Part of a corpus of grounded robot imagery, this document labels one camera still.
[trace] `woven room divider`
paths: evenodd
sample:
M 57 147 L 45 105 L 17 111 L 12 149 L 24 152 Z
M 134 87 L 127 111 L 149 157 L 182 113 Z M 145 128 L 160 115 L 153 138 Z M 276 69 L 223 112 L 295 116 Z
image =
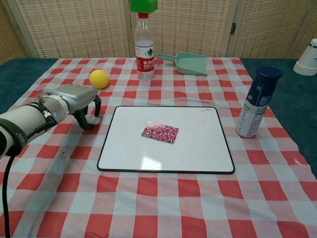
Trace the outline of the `woven room divider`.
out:
M 2 5 L 0 5 L 0 32 L 0 64 L 10 59 L 27 56 L 17 36 L 14 34 Z
M 123 0 L 15 0 L 40 57 L 128 57 Z
M 158 0 L 150 16 L 155 52 L 224 56 L 235 6 L 235 0 Z
M 285 58 L 311 0 L 240 0 L 227 54 Z
M 317 38 L 317 0 L 312 1 L 288 57 L 298 59 L 306 49 L 308 43 L 314 38 Z

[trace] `green dustpan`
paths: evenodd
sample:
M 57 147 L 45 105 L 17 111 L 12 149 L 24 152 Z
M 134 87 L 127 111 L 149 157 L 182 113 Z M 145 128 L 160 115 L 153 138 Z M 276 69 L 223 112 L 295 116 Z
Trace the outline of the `green dustpan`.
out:
M 179 52 L 176 56 L 157 54 L 157 58 L 175 61 L 176 71 L 179 73 L 207 76 L 207 56 L 188 52 Z

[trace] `whiteboard frame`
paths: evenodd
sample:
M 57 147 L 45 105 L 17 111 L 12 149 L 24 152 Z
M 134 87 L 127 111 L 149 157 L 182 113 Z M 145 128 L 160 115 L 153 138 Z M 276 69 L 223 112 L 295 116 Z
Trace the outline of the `whiteboard frame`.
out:
M 115 109 L 114 109 L 114 113 L 112 115 L 112 118 L 111 118 L 111 121 L 110 121 L 110 124 L 109 124 L 109 128 L 108 128 L 108 131 L 107 131 L 107 134 L 106 134 L 106 137 L 105 137 L 105 141 L 103 143 L 103 147 L 102 147 L 102 150 L 100 152 L 100 155 L 99 155 L 99 158 L 98 158 L 98 162 L 97 162 L 97 168 L 99 171 L 108 171 L 108 172 L 150 172 L 150 173 L 181 173 L 181 174 L 227 174 L 227 175 L 230 175 L 230 174 L 233 174 L 235 172 L 235 165 L 233 163 L 233 159 L 232 159 L 232 155 L 231 155 L 231 152 L 230 152 L 230 149 L 229 149 L 229 146 L 228 146 L 228 142 L 227 142 L 227 139 L 226 139 L 226 136 L 224 134 L 224 131 L 223 131 L 223 127 L 222 127 L 222 124 L 221 124 L 221 121 L 220 121 L 220 117 L 219 117 L 219 114 L 218 114 L 218 111 L 215 107 L 182 107 L 182 106 L 157 106 L 157 107 L 160 107 L 160 108 L 213 108 L 215 109 L 216 111 L 216 114 L 217 114 L 217 117 L 218 117 L 218 121 L 219 121 L 219 124 L 220 124 L 220 127 L 221 127 L 221 131 L 222 131 L 222 134 L 223 134 L 223 138 L 224 138 L 224 141 L 226 143 L 226 147 L 227 147 L 227 150 L 228 150 L 228 153 L 229 153 L 229 156 L 230 156 L 230 160 L 231 160 L 231 163 L 232 163 L 232 171 L 224 171 L 224 172 L 221 172 L 221 171 L 189 171 L 189 170 L 147 170 L 147 169 L 131 169 L 131 170 L 128 170 L 128 169 L 103 169 L 103 168 L 100 168 L 99 167 L 99 161 L 102 157 L 102 154 L 103 154 L 103 151 L 104 151 L 104 148 L 105 148 L 105 144 L 106 144 L 106 140 L 108 138 L 108 134 L 110 132 L 110 128 L 111 128 L 111 124 L 112 124 L 112 121 L 114 119 L 114 116 L 115 116 L 115 112 L 118 108 L 120 107 L 142 107 L 142 108 L 146 108 L 146 107 L 156 107 L 156 106 L 117 106 Z

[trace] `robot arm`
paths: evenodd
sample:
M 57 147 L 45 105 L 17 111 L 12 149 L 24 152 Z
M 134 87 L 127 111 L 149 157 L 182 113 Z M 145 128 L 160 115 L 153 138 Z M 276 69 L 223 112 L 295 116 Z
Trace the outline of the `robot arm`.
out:
M 0 115 L 0 159 L 4 155 L 20 154 L 26 144 L 74 115 L 83 129 L 91 129 L 85 115 L 88 104 L 96 104 L 95 116 L 100 112 L 101 99 L 94 88 L 63 85 L 50 93 L 41 93 L 35 102 Z

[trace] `hinge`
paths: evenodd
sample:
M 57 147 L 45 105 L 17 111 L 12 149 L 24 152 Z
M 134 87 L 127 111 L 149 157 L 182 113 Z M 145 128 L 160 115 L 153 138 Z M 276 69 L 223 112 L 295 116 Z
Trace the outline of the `hinge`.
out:
M 230 35 L 234 35 L 234 32 L 236 31 L 236 26 L 237 26 L 237 23 L 233 22 L 231 25 Z

